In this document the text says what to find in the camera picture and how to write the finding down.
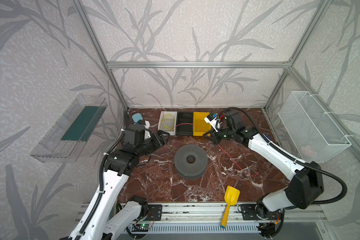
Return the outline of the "grey cable spool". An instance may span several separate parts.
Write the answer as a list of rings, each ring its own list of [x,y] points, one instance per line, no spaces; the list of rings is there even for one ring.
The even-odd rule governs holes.
[[[174,164],[182,178],[196,180],[206,172],[208,156],[206,151],[197,145],[185,145],[175,153]]]

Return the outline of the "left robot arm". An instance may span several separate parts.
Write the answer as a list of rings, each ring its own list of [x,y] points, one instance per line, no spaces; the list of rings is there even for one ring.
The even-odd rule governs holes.
[[[99,186],[87,210],[68,240],[116,240],[134,220],[148,215],[147,199],[132,196],[112,218],[111,209],[140,158],[148,156],[168,143],[171,135],[140,124],[124,126],[120,137],[104,153],[100,163]]]

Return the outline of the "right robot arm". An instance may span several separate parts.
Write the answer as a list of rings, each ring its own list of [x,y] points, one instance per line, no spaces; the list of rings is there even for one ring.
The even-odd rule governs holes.
[[[249,114],[236,107],[229,107],[219,114],[209,114],[204,118],[211,126],[204,138],[215,145],[223,140],[233,140],[256,152],[275,166],[289,180],[289,185],[262,197],[256,203],[256,213],[260,219],[267,219],[272,212],[282,209],[306,209],[310,205],[326,205],[342,200],[348,193],[347,184],[338,176],[321,169],[316,162],[307,163],[299,159],[263,134],[252,118],[251,126],[245,126],[242,114]],[[317,198],[324,193],[323,177],[329,177],[341,185],[341,192],[328,200]]]

